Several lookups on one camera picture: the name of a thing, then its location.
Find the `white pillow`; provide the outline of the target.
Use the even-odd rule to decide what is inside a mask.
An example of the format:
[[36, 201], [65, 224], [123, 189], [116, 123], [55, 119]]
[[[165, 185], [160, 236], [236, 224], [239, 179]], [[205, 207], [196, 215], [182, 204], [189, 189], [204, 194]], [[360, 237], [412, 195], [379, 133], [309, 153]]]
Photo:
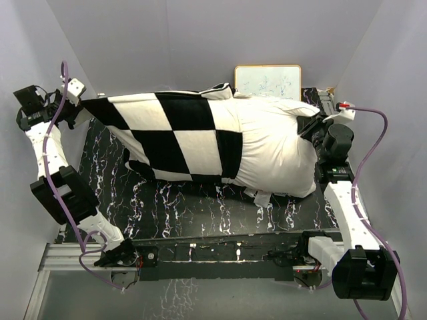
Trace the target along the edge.
[[238, 173], [223, 183], [299, 198], [316, 190], [316, 152], [298, 135], [298, 117], [317, 115], [317, 107], [275, 97], [211, 99], [209, 106], [218, 129], [242, 133]]

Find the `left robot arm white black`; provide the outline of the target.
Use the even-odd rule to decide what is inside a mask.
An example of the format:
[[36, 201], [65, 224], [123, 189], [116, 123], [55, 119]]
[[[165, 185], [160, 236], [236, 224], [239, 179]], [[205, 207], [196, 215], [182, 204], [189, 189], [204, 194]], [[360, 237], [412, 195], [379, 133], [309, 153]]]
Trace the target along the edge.
[[30, 140], [37, 160], [37, 180], [30, 185], [31, 192], [58, 224], [68, 224], [75, 231], [82, 250], [90, 239], [101, 245], [95, 266], [130, 266], [138, 250], [99, 211], [94, 191], [63, 152], [58, 124], [75, 125], [84, 91], [84, 85], [71, 80], [51, 93], [37, 85], [14, 92], [21, 105], [16, 123]]

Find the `black white checkered pillowcase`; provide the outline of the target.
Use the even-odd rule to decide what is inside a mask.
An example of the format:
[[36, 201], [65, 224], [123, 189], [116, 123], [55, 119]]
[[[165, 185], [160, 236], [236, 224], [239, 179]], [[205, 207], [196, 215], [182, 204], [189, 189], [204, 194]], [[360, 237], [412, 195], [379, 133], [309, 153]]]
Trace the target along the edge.
[[238, 176], [243, 133], [222, 83], [204, 91], [158, 91], [83, 100], [124, 147], [125, 166], [149, 180], [228, 183]]

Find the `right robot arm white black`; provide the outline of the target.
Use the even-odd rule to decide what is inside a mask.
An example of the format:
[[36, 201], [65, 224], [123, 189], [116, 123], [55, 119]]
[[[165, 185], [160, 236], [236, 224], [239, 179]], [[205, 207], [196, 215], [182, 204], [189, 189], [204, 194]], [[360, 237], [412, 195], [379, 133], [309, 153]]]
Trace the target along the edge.
[[304, 231], [294, 256], [325, 268], [340, 299], [388, 300], [398, 270], [392, 254], [367, 228], [368, 217], [357, 204], [348, 163], [353, 131], [323, 113], [299, 116], [297, 122], [298, 135], [315, 149], [315, 180], [334, 212], [343, 245], [335, 244], [324, 231]]

